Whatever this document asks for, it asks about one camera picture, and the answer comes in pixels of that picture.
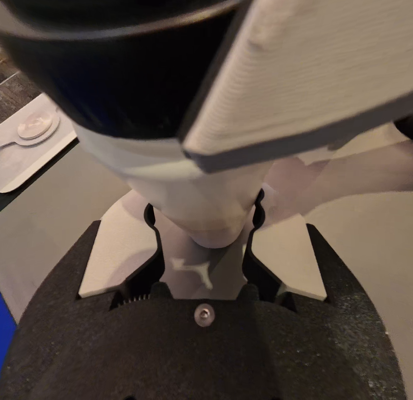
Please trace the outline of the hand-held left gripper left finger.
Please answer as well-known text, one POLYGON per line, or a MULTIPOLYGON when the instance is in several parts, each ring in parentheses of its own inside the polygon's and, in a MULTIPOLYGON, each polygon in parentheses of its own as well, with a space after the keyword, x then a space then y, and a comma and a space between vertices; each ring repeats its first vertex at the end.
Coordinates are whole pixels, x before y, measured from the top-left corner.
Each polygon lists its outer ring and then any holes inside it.
POLYGON ((165 272, 162 241, 154 208, 129 192, 102 216, 79 296, 119 291, 125 298, 150 293, 165 272))

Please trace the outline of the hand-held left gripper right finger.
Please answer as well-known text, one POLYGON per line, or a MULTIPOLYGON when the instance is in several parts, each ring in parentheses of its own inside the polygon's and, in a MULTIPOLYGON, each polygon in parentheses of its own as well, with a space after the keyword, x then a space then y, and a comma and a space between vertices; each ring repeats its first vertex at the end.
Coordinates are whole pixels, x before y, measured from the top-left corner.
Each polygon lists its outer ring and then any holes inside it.
POLYGON ((326 289, 302 215, 277 219, 276 192, 262 188, 254 203, 252 228, 244 245, 242 273, 261 301, 284 294, 326 300, 326 289))

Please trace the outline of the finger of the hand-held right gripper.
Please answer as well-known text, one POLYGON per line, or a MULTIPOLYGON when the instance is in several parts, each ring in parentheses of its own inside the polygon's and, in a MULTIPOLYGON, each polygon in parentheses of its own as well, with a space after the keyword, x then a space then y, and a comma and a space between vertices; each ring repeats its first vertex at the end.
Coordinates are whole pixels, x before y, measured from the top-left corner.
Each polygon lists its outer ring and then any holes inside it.
POLYGON ((248 0, 185 118, 213 173, 412 115, 412 0, 248 0))

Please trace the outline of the white plastic bottle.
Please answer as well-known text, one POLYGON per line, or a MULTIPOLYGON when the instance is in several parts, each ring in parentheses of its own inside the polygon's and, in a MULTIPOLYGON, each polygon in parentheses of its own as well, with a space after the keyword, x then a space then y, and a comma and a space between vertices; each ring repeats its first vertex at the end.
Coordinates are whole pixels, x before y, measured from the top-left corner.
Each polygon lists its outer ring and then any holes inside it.
POLYGON ((207 174, 176 138, 134 140, 78 124, 74 129, 87 152, 205 248, 224 248, 238 238, 274 163, 207 174))

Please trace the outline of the blue plastic bin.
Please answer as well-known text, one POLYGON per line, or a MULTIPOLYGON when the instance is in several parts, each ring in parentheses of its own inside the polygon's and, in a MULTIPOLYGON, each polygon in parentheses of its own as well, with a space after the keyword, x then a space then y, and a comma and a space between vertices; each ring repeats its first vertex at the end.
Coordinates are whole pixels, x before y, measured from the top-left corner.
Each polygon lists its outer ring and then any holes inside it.
POLYGON ((14 320, 3 295, 0 294, 0 346, 2 351, 7 350, 16 328, 17 323, 14 320))

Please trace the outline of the black bottle lid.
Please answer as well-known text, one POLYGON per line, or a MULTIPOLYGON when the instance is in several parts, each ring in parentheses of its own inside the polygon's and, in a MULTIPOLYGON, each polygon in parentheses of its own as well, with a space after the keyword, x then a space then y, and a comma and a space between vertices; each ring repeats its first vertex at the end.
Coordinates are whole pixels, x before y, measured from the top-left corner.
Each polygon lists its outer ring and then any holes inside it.
POLYGON ((173 138, 242 0, 1 0, 1 45, 79 126, 173 138))

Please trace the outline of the person's right forearm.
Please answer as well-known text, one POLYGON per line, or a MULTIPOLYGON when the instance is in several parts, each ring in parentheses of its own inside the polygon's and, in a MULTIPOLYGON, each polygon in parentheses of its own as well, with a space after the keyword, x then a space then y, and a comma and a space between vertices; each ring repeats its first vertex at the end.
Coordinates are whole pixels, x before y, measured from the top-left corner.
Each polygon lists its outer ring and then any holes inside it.
POLYGON ((412 140, 312 164, 283 158, 274 162, 265 181, 274 191, 269 208, 274 222, 304 216, 342 197, 412 191, 412 140))

